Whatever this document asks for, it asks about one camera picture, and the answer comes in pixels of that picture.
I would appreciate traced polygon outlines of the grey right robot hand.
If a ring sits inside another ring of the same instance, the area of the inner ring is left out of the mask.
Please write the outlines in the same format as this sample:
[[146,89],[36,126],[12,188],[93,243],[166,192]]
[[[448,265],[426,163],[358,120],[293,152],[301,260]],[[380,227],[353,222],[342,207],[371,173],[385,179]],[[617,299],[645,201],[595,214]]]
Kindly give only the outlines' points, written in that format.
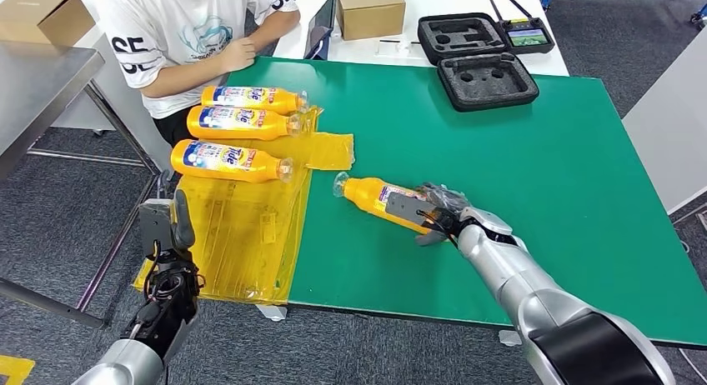
[[422,227],[429,228],[429,232],[418,235],[415,242],[419,246],[426,247],[449,241],[456,248],[460,231],[460,213],[470,207],[469,200],[462,192],[450,190],[443,184],[424,182],[414,190],[424,197],[425,202],[432,205],[415,212],[424,220]]

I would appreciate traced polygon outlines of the person's right hand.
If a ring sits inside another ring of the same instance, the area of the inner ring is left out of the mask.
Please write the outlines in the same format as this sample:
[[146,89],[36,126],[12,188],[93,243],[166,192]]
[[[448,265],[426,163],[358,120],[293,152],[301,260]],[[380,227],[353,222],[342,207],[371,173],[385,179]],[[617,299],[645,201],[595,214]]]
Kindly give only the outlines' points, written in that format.
[[239,71],[250,67],[254,63],[256,50],[254,43],[243,37],[233,40],[218,55],[224,73]]

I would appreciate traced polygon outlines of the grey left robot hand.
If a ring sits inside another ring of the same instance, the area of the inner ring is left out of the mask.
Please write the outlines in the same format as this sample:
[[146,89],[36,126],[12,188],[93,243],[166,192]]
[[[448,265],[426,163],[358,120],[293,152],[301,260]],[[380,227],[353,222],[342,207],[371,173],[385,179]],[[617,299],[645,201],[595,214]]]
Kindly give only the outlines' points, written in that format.
[[[161,172],[157,180],[157,196],[165,198],[170,174],[167,171]],[[188,208],[187,195],[182,189],[177,189],[173,196],[174,212],[176,221],[173,224],[173,245],[179,250],[188,250],[195,244],[195,233],[191,222]]]

